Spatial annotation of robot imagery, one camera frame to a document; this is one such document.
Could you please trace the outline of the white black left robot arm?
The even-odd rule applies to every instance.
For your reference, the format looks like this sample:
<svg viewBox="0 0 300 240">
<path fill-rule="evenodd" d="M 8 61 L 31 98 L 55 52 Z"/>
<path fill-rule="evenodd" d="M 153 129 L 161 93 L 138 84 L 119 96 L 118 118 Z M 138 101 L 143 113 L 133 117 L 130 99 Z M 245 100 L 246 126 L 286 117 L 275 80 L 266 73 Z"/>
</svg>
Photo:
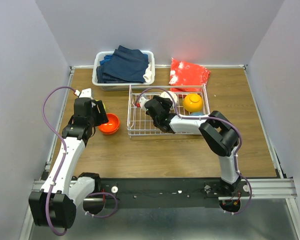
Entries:
<svg viewBox="0 0 300 240">
<path fill-rule="evenodd" d="M 30 193 L 28 202 L 34 224 L 52 229 L 72 227 L 77 207 L 84 198 L 97 197 L 101 191 L 99 174 L 84 172 L 71 185 L 78 160 L 96 127 L 106 124 L 104 104 L 90 97 L 74 101 L 74 114 L 63 128 L 61 146 L 53 168 L 39 191 Z"/>
</svg>

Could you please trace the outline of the yellow orange bowl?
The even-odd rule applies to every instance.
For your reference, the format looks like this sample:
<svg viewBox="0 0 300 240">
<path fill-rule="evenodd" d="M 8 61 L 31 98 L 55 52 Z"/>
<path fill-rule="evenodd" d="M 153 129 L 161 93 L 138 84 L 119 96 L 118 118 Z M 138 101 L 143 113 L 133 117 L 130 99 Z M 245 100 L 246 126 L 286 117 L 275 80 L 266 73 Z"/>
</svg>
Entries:
<svg viewBox="0 0 300 240">
<path fill-rule="evenodd" d="M 199 94 L 190 93 L 184 97 L 182 104 L 186 111 L 194 113 L 203 109 L 204 102 Z"/>
</svg>

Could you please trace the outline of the orange bowl front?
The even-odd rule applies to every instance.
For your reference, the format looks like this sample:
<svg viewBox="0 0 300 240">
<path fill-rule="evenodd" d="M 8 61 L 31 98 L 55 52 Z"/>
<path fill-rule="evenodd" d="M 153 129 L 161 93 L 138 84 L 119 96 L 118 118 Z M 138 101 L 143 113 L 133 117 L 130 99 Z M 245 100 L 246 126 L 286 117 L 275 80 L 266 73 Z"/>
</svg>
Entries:
<svg viewBox="0 0 300 240">
<path fill-rule="evenodd" d="M 98 126 L 98 129 L 104 135 L 112 135 L 119 130 L 120 119 L 113 113 L 107 114 L 108 122 Z"/>
</svg>

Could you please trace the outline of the lime green bowl tall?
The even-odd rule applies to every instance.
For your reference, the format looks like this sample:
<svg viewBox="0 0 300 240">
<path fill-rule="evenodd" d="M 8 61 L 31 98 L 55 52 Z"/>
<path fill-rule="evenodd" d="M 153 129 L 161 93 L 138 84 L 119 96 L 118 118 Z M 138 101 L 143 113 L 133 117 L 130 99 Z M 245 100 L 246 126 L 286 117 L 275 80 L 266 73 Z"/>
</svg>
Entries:
<svg viewBox="0 0 300 240">
<path fill-rule="evenodd" d="M 103 101 L 102 101 L 102 105 L 103 105 L 104 111 L 106 111 L 106 112 L 107 112 L 106 105 L 105 105 L 105 103 L 104 103 Z"/>
</svg>

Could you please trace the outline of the white blue patterned bowl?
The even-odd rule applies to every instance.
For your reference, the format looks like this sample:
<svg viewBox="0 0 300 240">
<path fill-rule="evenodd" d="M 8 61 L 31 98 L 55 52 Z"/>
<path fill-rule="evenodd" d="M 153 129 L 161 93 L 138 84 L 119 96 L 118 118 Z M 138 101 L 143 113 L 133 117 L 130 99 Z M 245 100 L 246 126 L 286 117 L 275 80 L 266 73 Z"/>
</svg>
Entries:
<svg viewBox="0 0 300 240">
<path fill-rule="evenodd" d="M 173 110 L 176 105 L 178 105 L 179 98 L 178 96 L 172 92 L 172 91 L 163 91 L 160 95 L 161 98 L 169 99 L 172 102 L 172 106 L 170 107 L 170 110 Z"/>
</svg>

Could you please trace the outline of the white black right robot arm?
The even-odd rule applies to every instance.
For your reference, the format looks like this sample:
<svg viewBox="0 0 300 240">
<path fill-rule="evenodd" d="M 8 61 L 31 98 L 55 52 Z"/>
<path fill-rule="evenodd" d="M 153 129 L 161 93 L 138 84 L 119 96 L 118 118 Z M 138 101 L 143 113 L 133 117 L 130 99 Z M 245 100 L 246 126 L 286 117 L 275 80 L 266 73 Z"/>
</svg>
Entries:
<svg viewBox="0 0 300 240">
<path fill-rule="evenodd" d="M 237 192 L 242 179 L 238 167 L 238 150 L 242 145 L 242 137 L 222 113 L 213 111 L 200 116 L 172 113 L 171 108 L 175 103 L 170 98 L 157 95 L 152 99 L 142 97 L 139 105 L 152 118 L 153 125 L 163 133 L 202 135 L 219 159 L 220 191 L 226 196 Z"/>
</svg>

